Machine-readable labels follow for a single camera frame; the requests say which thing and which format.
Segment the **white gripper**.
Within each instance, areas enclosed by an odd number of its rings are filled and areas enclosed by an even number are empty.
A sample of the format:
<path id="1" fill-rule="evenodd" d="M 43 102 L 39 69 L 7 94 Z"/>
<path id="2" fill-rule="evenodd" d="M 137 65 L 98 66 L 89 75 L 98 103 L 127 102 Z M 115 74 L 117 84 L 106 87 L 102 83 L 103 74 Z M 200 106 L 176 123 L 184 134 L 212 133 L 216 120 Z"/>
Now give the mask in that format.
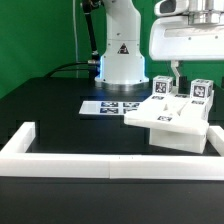
<path id="1" fill-rule="evenodd" d="M 224 15 L 218 24 L 190 25 L 187 16 L 157 19 L 151 28 L 149 55 L 153 60 L 171 61 L 176 87 L 184 94 L 187 77 L 179 61 L 224 60 Z"/>

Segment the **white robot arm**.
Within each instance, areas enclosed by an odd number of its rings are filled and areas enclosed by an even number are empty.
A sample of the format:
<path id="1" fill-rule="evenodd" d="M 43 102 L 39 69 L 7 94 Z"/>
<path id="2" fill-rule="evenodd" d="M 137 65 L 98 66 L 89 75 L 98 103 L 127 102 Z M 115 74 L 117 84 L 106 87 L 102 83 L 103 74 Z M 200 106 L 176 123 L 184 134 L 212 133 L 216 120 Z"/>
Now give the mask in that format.
<path id="1" fill-rule="evenodd" d="M 91 12 L 106 10 L 106 51 L 97 51 Z M 82 0 L 98 87 L 130 91 L 148 84 L 140 53 L 141 15 L 132 0 Z M 149 39 L 149 55 L 169 61 L 179 76 L 181 61 L 224 60 L 224 0 L 160 0 Z"/>

